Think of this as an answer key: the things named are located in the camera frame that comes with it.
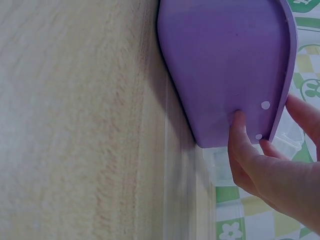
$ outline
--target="white dot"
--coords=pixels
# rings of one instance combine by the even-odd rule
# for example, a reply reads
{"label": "white dot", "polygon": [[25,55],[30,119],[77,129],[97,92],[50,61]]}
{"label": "white dot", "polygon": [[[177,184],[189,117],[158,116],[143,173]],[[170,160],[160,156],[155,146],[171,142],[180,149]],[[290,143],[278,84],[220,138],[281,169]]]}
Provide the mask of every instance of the white dot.
{"label": "white dot", "polygon": [[262,134],[257,134],[257,135],[255,135],[255,139],[257,139],[257,140],[262,139]]}
{"label": "white dot", "polygon": [[261,107],[264,110],[268,110],[270,108],[270,102],[269,101],[264,101],[263,103],[261,103]]}

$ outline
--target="hand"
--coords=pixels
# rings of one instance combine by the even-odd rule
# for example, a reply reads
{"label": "hand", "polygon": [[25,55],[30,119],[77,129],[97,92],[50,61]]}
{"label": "hand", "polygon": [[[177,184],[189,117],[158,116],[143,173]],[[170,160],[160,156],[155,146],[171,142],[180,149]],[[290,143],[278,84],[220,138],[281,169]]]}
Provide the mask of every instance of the hand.
{"label": "hand", "polygon": [[[319,161],[320,111],[292,95],[286,108],[316,144]],[[264,155],[252,146],[245,115],[237,111],[228,142],[235,184],[320,235],[320,162],[289,161],[266,140],[261,140],[260,146]]]}

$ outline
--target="green and white pattern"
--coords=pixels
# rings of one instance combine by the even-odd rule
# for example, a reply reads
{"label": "green and white pattern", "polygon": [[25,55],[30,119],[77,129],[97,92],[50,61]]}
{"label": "green and white pattern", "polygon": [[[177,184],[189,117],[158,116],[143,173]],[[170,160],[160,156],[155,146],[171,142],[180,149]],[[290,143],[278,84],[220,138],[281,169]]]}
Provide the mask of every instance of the green and white pattern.
{"label": "green and white pattern", "polygon": [[[293,76],[295,94],[320,108],[320,0],[288,0],[294,13],[299,51]],[[305,136],[293,161],[316,161],[316,148]],[[319,240],[296,220],[236,186],[216,187],[217,240]]]}

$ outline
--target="purple plastic lid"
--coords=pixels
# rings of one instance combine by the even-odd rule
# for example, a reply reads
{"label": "purple plastic lid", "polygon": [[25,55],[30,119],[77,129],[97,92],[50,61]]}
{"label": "purple plastic lid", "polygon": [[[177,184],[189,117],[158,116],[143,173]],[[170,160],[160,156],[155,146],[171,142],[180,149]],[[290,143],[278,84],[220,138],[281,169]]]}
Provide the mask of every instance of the purple plastic lid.
{"label": "purple plastic lid", "polygon": [[274,138],[297,54],[286,0],[161,0],[158,35],[200,147],[228,144],[236,110],[253,144]]}

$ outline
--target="textured wall surface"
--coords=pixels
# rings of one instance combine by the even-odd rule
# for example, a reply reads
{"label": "textured wall surface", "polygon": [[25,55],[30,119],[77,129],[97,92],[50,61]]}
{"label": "textured wall surface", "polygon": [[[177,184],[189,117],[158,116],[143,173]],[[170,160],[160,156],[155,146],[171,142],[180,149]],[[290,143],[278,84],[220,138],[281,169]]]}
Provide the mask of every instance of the textured wall surface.
{"label": "textured wall surface", "polygon": [[1,240],[208,239],[214,194],[157,8],[0,0]]}

